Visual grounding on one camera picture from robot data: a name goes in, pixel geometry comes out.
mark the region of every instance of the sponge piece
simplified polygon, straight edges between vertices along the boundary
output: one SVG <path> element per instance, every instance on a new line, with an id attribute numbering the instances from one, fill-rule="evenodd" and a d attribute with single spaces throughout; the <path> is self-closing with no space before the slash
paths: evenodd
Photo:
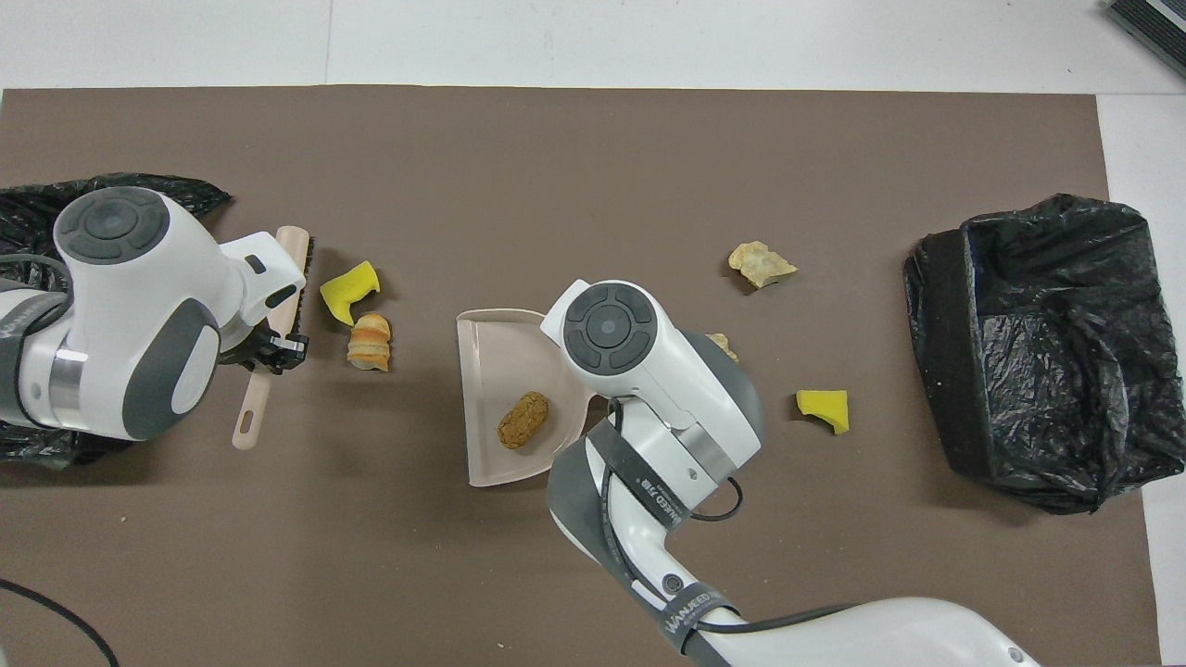
<path id="1" fill-rule="evenodd" d="M 330 307 L 330 313 L 333 317 L 353 326 L 355 318 L 350 315 L 350 305 L 366 294 L 378 291 L 378 275 L 375 273 L 375 267 L 369 261 L 364 261 L 321 285 L 321 298 L 325 299 L 325 305 Z"/>
<path id="2" fill-rule="evenodd" d="M 799 389 L 795 392 L 799 412 L 818 417 L 831 425 L 836 436 L 848 432 L 848 392 L 820 392 Z"/>

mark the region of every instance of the croissant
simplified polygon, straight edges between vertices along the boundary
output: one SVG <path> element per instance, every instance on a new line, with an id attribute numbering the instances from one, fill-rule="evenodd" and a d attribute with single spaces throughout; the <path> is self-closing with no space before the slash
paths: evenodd
<path id="1" fill-rule="evenodd" d="M 391 325 L 377 312 L 369 312 L 359 317 L 350 331 L 346 361 L 363 370 L 377 368 L 387 373 L 387 362 L 391 358 L 387 342 L 390 339 Z"/>

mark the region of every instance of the black cable on floor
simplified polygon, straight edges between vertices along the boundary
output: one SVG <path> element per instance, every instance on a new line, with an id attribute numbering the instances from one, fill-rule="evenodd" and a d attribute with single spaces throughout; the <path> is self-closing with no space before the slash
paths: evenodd
<path id="1" fill-rule="evenodd" d="M 0 579 L 0 589 L 19 595 L 20 597 L 30 599 L 32 602 L 36 602 L 37 604 L 40 604 L 42 606 L 57 614 L 58 616 L 62 616 L 66 621 L 70 621 L 79 630 L 82 630 L 83 634 L 87 635 L 88 639 L 90 639 L 90 641 L 95 642 L 95 646 L 98 647 L 100 652 L 102 652 L 103 658 L 107 659 L 107 663 L 110 667 L 120 667 L 120 661 L 115 658 L 115 652 L 111 650 L 111 647 L 108 646 L 107 641 L 103 640 L 103 637 L 98 634 L 98 630 L 93 628 L 90 623 L 83 621 L 82 617 L 79 617 L 74 611 L 70 611 L 65 606 L 62 606 L 60 604 L 53 602 L 52 599 L 43 596 L 37 591 L 26 589 L 25 586 L 21 586 L 20 584 L 14 584 L 7 579 Z"/>

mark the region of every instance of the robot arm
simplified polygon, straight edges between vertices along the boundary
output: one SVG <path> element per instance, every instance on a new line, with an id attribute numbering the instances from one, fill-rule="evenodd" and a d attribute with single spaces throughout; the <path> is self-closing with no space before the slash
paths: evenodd
<path id="1" fill-rule="evenodd" d="M 761 407 L 748 379 L 629 282 L 574 282 L 541 329 L 582 382 L 620 405 L 557 455 L 553 519 L 680 653 L 713 666 L 1037 667 L 982 617 L 936 599 L 745 622 L 664 542 L 760 446 Z"/>
<path id="2" fill-rule="evenodd" d="M 53 240 L 68 309 L 60 293 L 0 286 L 5 421 L 144 440 L 195 408 L 218 362 L 269 345 L 280 368 L 304 358 L 302 339 L 261 326 L 305 285 L 268 234 L 219 246 L 172 199 L 108 188 L 66 207 Z"/>

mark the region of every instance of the black plastic bag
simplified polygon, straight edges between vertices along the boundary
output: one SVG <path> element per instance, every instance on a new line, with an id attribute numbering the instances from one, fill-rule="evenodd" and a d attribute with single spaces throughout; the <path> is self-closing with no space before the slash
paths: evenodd
<path id="1" fill-rule="evenodd" d="M 1052 514 L 1186 466 L 1173 330 L 1148 223 L 1058 195 L 923 239 L 914 357 L 956 472 Z"/>
<path id="2" fill-rule="evenodd" d="M 53 246 L 53 221 L 70 202 L 95 190 L 138 185 L 164 193 L 195 217 L 230 199 L 218 188 L 193 178 L 151 173 L 108 173 L 88 180 L 0 189 L 0 254 L 31 253 L 60 259 Z M 0 278 L 40 290 L 63 291 L 60 278 L 39 265 L 2 265 Z M 26 460 L 51 468 L 90 463 L 132 443 L 68 430 L 28 428 L 0 421 L 0 463 Z"/>

